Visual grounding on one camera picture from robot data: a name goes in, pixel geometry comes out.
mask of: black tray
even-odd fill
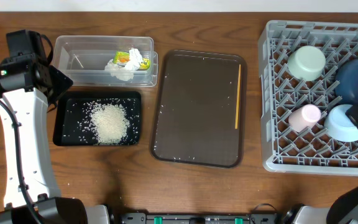
[[[130,122],[127,137],[119,143],[113,144],[133,145],[139,142],[140,136],[140,94],[136,91],[126,92],[90,92],[69,91],[58,102],[53,143],[57,146],[92,146],[98,144],[91,131],[83,132],[79,123],[83,119],[90,121],[85,113],[87,106],[84,103],[92,101],[98,103],[112,103],[122,105],[126,109],[126,118]]]
[[[238,165],[246,81],[247,64],[239,56],[172,50],[160,79],[152,155],[187,164]]]

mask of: plastic bin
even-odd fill
[[[326,65],[311,82],[294,78],[288,57],[299,47],[320,48]],[[334,89],[339,67],[358,58],[358,24],[270,21],[258,41],[259,76],[262,81],[262,159],[271,172],[358,176],[358,141],[330,138],[324,120],[341,96]],[[306,104],[322,111],[313,127],[296,133],[288,116]]]
[[[150,59],[147,70],[104,71],[116,52],[139,49]],[[74,81],[74,85],[155,86],[158,55],[150,37],[60,36],[56,40],[52,65]]]

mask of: rectangular tray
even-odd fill
[[[112,103],[122,105],[126,110],[126,118],[130,122],[127,137],[117,146],[133,145],[139,142],[141,124],[141,98],[136,91],[126,92],[90,92],[69,91],[58,102],[53,143],[57,146],[93,146],[98,145],[91,131],[82,131],[79,123],[90,121],[86,114],[85,103]]]
[[[150,142],[152,155],[163,161],[204,166],[238,165],[244,145],[244,59],[172,50],[164,64]]]
[[[313,45],[326,56],[320,80],[299,82],[287,67],[289,55]],[[304,174],[358,176],[358,141],[331,139],[324,129],[325,116],[340,100],[334,89],[337,69],[358,58],[358,24],[270,21],[258,41],[262,81],[262,159],[266,170]],[[287,118],[303,104],[323,111],[312,129],[295,133]]]

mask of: uncooked rice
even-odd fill
[[[129,121],[122,105],[93,103],[91,110],[91,131],[99,144],[117,144],[127,136]]]

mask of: green connector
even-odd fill
[[[154,217],[154,224],[162,224],[162,217]]]
[[[234,219],[234,224],[242,224],[242,218],[235,218]]]

